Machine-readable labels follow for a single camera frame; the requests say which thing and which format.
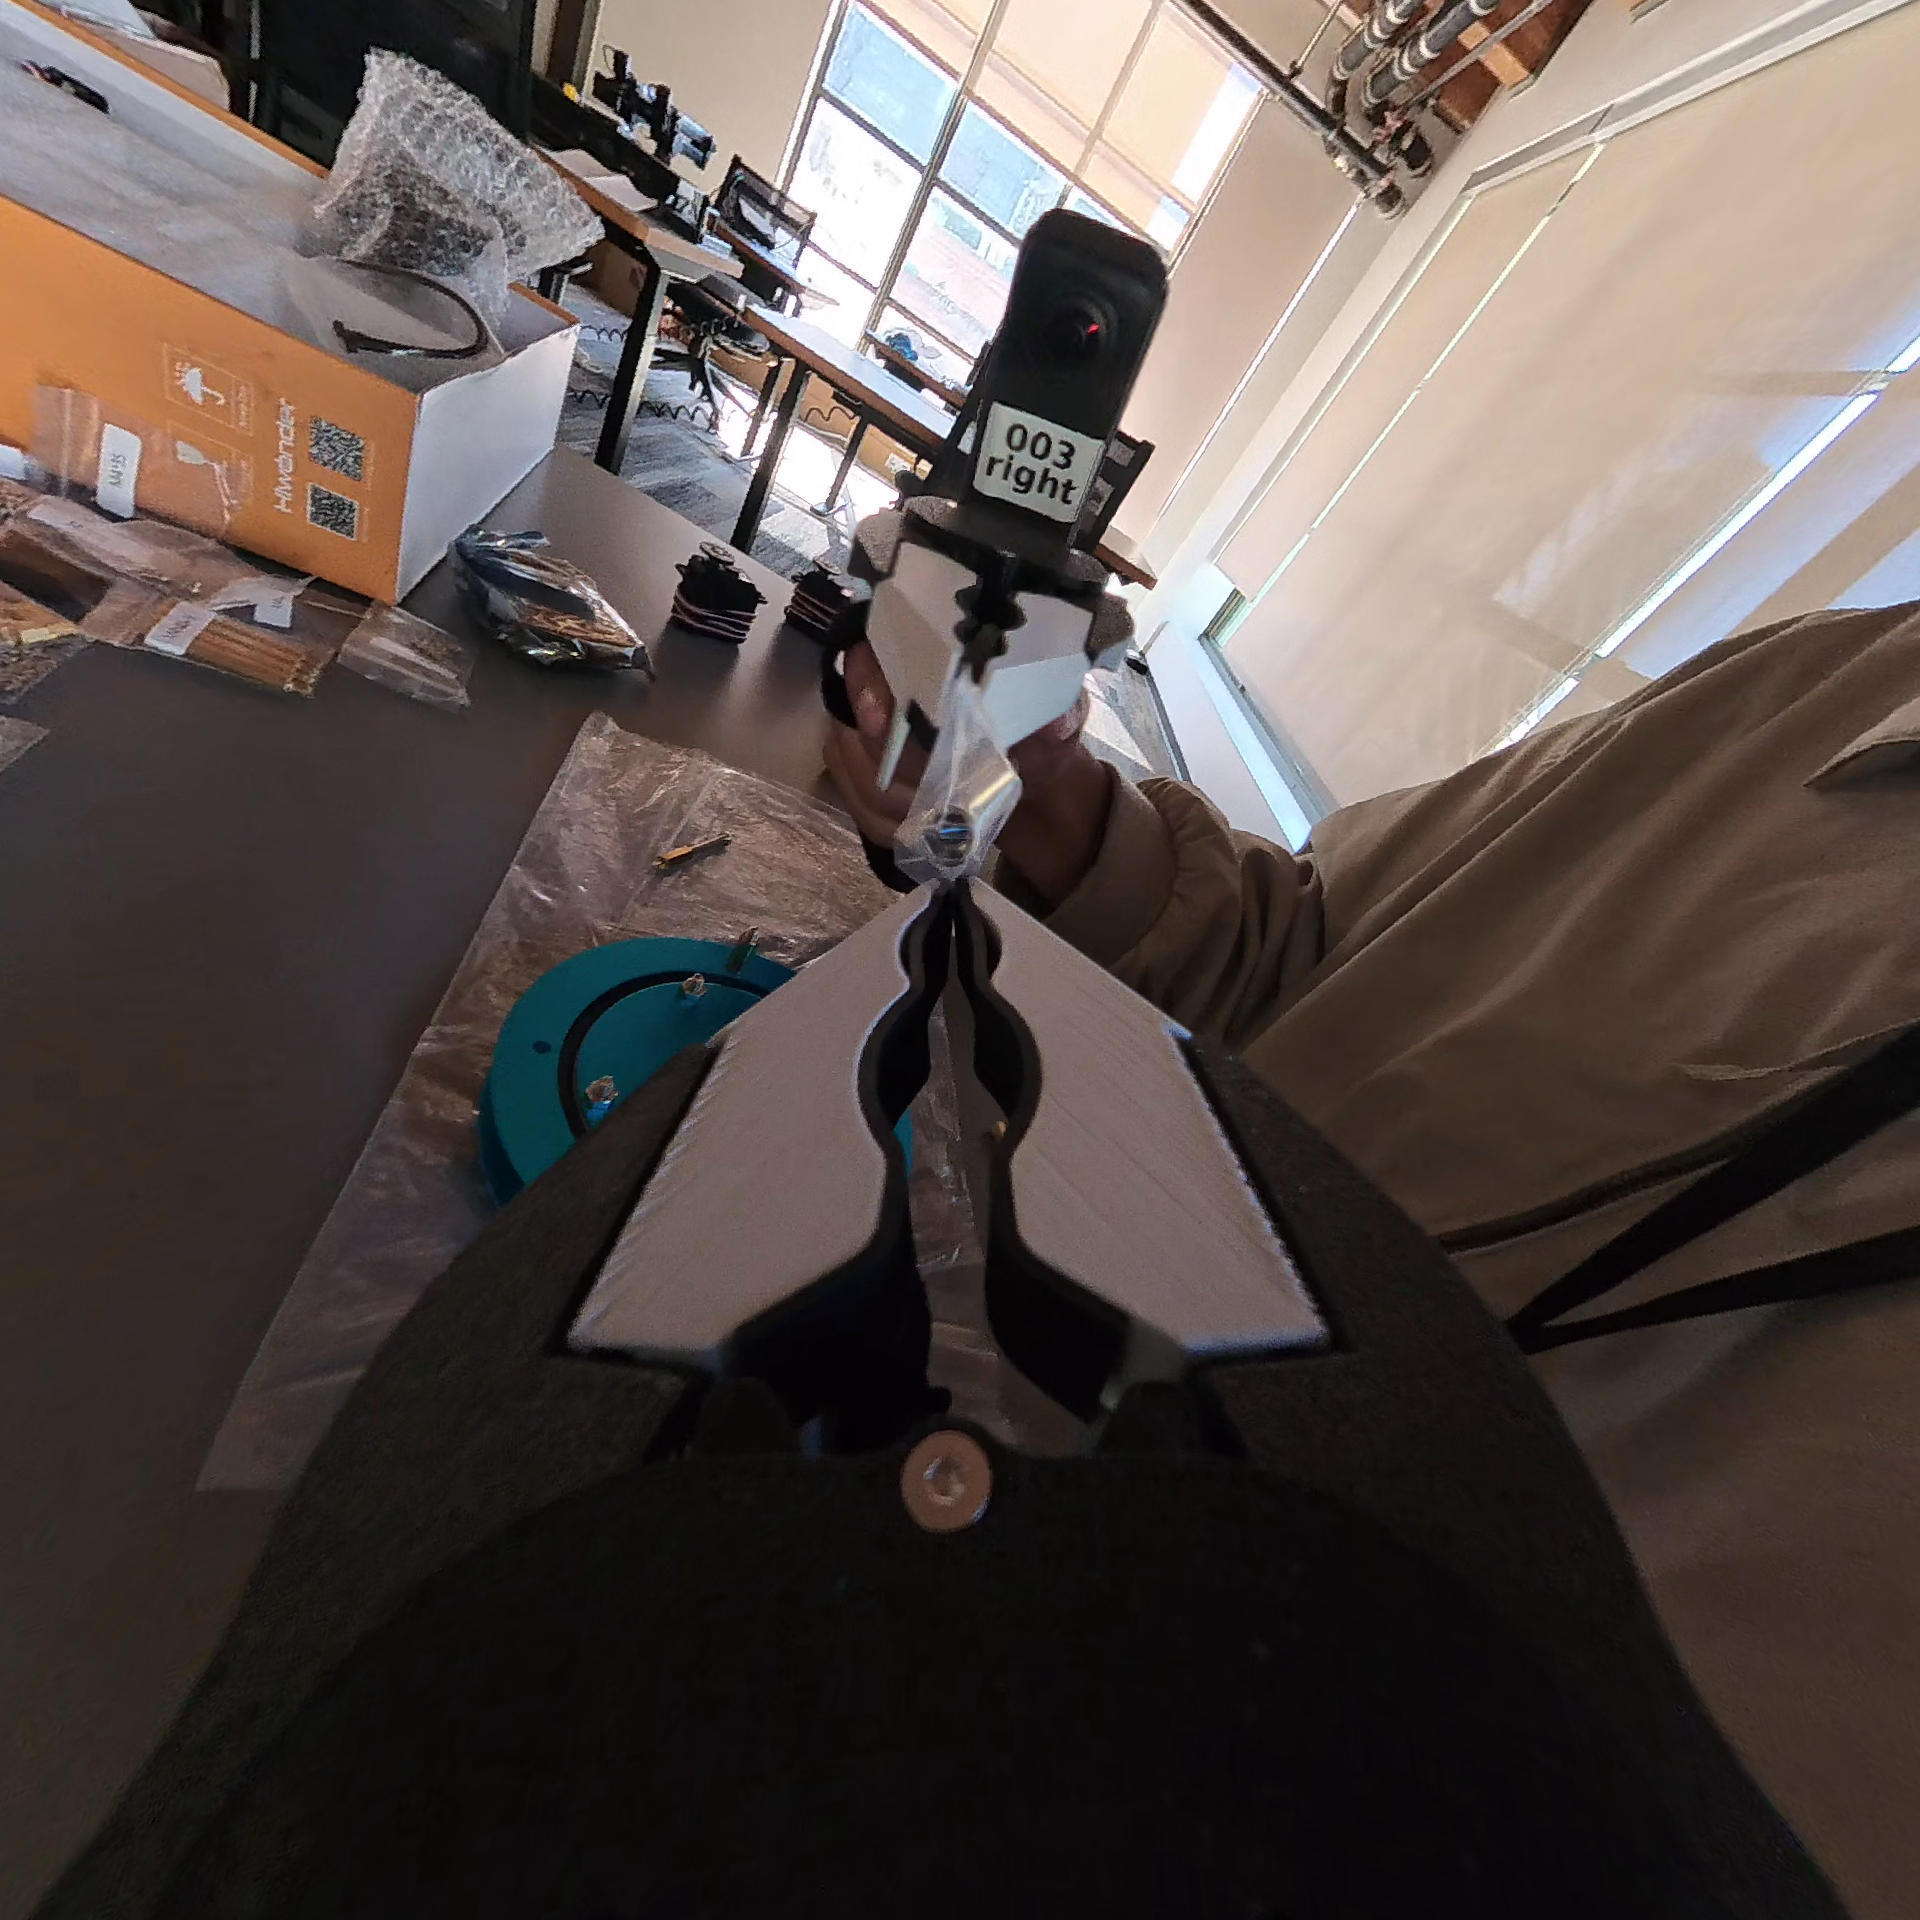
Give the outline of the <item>large window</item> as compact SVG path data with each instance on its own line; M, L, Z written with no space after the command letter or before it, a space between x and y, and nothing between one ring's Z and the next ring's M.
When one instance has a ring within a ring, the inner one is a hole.
M834 5L781 170L826 329L959 385L1039 216L1175 258L1265 97L1198 5Z

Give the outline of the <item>ceiling pipes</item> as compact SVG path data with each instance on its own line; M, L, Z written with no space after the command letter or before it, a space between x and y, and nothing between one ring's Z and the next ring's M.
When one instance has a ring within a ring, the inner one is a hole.
M1333 2L1290 59L1275 59L1219 5L1183 13L1242 65L1286 121L1378 219L1401 217L1437 163L1521 93L1587 14L1585 2Z

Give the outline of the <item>pile of small parts bags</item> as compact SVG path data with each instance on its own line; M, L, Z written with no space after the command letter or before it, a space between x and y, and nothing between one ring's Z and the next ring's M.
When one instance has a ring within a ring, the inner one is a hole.
M1 493L5 767L43 737L15 707L89 647L279 697L338 665L437 711L471 703L469 643L237 541L250 469L231 448L40 383Z

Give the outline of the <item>small clear plastic bag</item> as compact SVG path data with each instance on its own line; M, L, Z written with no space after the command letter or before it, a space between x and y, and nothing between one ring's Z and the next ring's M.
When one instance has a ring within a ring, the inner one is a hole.
M953 887L978 880L1021 798L1021 778L1008 751L993 746L987 737L970 737L959 729L959 673L947 693L950 726L931 743L911 802L896 830L896 867L909 887ZM975 872L959 882L929 880L920 855L923 823L943 807L973 814L978 827Z

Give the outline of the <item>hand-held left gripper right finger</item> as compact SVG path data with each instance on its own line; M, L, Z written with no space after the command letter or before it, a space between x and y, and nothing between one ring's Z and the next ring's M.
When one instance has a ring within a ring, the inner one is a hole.
M991 890L954 891L954 974L1002 1120L984 1282L1019 1377L1113 1413L1135 1385L1322 1354L1187 1031Z

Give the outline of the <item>person's right hand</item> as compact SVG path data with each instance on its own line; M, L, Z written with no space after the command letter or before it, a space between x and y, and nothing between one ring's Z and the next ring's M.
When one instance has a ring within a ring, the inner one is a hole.
M896 734L896 701L864 640L838 657L851 723L829 721L822 768L857 833L880 846L893 842L915 794L925 753ZM998 833L998 865L1043 911L1059 905L1090 873L1113 805L1110 770L1083 743L1090 690L1042 731L1015 743L1021 798Z

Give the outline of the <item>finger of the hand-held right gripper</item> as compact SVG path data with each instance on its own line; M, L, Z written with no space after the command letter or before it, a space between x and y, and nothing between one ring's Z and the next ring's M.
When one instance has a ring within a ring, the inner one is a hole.
M896 779L918 714L929 742L950 726L947 693L968 643L975 574L927 545L899 545L871 600L867 645L896 714L880 749L877 789Z
M959 615L959 729L998 749L1064 715L1087 673L1091 607L1011 597Z

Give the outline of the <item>person's beige jacket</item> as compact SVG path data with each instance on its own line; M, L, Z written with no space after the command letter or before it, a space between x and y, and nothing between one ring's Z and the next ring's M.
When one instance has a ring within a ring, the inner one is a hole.
M1360 958L1233 1047L1499 1313L1915 1037L1915 958L1838 936L1630 966ZM1536 1373L1671 1642L1854 1915L1915 1915L1915 1279L1585 1335Z

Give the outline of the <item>bubble wrap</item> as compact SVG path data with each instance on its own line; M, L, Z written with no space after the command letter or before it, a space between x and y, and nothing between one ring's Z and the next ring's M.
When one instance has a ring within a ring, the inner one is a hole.
M498 322L517 285L587 256L606 225L464 88L371 48L304 245L355 269L408 272Z

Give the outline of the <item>wooden background table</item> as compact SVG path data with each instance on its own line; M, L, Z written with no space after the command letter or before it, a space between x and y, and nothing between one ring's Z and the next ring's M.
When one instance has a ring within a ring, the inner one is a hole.
M760 385L749 442L758 432L762 416L771 424L765 430L747 494L729 535L731 546L743 557L751 554L754 541L758 538L783 447L799 419L810 381L818 381L829 391L834 406L851 415L851 435L841 469L837 469L838 478L832 483L837 490L849 475L857 463L857 448L867 430L896 442L913 464L927 464L929 471L937 469L943 474L942 459L950 455L947 464L958 464L958 481L942 478L931 490L959 490L963 494L973 485L978 455L961 448L968 430L961 416L943 415L929 391L909 390L899 373L886 371L877 359L837 344L818 328L798 319L781 319L769 309L751 309L747 321L767 341L774 363ZM1078 303L1047 319L1039 335L1057 335L1063 346L1083 350L1078 357L1096 359L1107 352L1106 341L1113 328L1091 305ZM1159 584L1159 574L1143 560L1135 545L1126 542L1119 533L1091 535L1091 519L1081 519L1073 538L1083 538L1085 551L1095 554L1126 585L1152 587Z
M699 285L705 280L721 280L731 288L738 288L743 264L729 250L719 250L701 238L687 238L658 209L641 207L637 187L631 182L597 174L591 159L583 151L545 151L531 147L531 153L560 174L581 195L583 203L597 214L606 229L606 241L616 254L631 262L637 275L631 322L619 347L607 409L593 447L593 463L609 475L619 475L643 383L656 362L658 329L669 288L681 282Z

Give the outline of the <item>large clear plastic bag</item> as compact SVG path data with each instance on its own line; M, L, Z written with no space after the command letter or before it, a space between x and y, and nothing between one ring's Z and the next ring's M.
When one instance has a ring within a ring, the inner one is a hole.
M659 854L729 833L683 872ZM822 795L583 723L399 1082L301 1259L199 1470L201 1496L280 1496L421 1293L493 1213L478 1105L539 974L632 938L733 943L803 966L891 898Z

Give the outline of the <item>teal round turntable base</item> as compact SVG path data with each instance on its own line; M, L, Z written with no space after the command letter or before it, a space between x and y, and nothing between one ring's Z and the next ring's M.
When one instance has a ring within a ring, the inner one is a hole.
M557 963L514 1002L478 1110L486 1186L507 1203L677 1053L783 985L798 966L733 943L640 938Z

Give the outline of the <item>orange cardboard box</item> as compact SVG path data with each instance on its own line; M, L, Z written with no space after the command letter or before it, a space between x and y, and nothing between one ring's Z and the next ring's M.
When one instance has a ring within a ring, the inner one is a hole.
M1 337L49 490L392 602L552 448L577 328L514 293L475 357L342 352L7 201Z

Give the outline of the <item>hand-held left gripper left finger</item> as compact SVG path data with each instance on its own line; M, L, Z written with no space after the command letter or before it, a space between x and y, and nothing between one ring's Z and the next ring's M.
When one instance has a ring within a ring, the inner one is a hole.
M939 1407L909 1217L947 895L918 887L741 1016L598 1264L566 1346L749 1378L834 1449Z

